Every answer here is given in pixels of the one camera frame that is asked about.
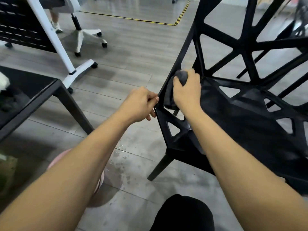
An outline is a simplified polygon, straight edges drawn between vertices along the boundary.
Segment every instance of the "hand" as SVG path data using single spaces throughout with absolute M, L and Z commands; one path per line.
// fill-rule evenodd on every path
M 159 97 L 156 93 L 140 87 L 129 93 L 121 104 L 119 112 L 125 115 L 130 124 L 140 122 L 145 118 L 150 121 L 150 114 L 152 117 L 156 117 L 153 108 L 158 101 Z
M 173 79 L 173 98 L 176 106 L 185 115 L 188 111 L 201 108 L 201 85 L 200 75 L 194 69 L 185 70 L 188 73 L 187 82 L 184 86 L 178 77 Z

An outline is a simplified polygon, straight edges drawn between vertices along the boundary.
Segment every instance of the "person's right hand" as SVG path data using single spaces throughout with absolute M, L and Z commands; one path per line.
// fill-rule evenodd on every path
M 188 73 L 188 79 L 184 86 L 182 86 L 178 77 L 175 76 L 173 79 L 173 99 L 184 115 L 191 110 L 201 108 L 200 75 L 195 73 L 194 69 L 185 71 Z

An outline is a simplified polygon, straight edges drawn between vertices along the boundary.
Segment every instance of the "black chair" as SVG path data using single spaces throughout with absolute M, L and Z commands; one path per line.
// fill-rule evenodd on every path
M 203 111 L 238 144 L 276 175 L 285 178 L 286 182 L 299 193 L 308 194 L 308 159 L 306 158 L 308 147 L 304 130 L 304 122 L 308 121 L 308 103 L 292 106 L 268 91 L 289 71 L 307 61 L 308 53 L 302 53 L 265 78 L 259 77 L 252 57 L 253 51 L 307 47 L 308 38 L 279 38 L 273 41 L 257 42 L 258 35 L 284 0 L 274 0 L 255 26 L 252 26 L 252 20 L 257 0 L 248 0 L 243 31 L 241 37 L 235 39 L 204 23 L 205 17 L 221 1 L 200 0 L 194 22 L 184 45 L 160 90 L 160 101 L 156 105 L 156 114 L 167 150 L 166 155 L 148 179 L 152 181 L 156 178 L 174 159 L 214 174 L 190 124 L 186 119 L 178 119 L 163 106 L 167 82 L 178 69 L 181 69 L 181 62 L 191 40 L 193 40 L 197 53 L 193 68 L 201 76 L 201 107 Z M 201 34 L 232 47 L 233 51 L 211 68 L 206 68 L 200 43 Z M 250 82 L 213 76 L 217 70 L 239 54 L 244 59 Z M 219 88 L 220 86 L 239 89 L 240 92 L 230 98 Z M 279 110 L 268 111 L 265 99 L 276 104 Z M 293 131 L 291 134 L 286 132 L 276 121 L 284 118 L 289 118 L 292 121 Z M 180 132 L 172 136 L 168 123 L 179 128 Z

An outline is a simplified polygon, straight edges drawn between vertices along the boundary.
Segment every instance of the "white office chair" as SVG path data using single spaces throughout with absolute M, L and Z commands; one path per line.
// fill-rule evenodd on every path
M 80 48 L 82 45 L 82 41 L 84 36 L 89 36 L 92 38 L 100 39 L 102 41 L 103 48 L 107 47 L 107 41 L 101 38 L 102 31 L 100 29 L 82 29 L 78 22 L 77 17 L 74 15 L 75 12 L 80 11 L 80 6 L 83 5 L 87 0 L 64 0 L 65 6 L 52 8 L 52 11 L 56 13 L 70 13 L 72 15 L 72 20 L 76 27 L 76 31 L 78 31 L 77 36 L 77 46 L 75 50 L 76 57 L 80 57 Z

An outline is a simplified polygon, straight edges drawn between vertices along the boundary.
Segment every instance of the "desk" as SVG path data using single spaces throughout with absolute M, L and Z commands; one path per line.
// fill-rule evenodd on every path
M 61 80 L 3 66 L 0 71 L 10 80 L 7 90 L 0 93 L 0 141 L 52 95 L 58 97 L 87 134 L 94 130 Z

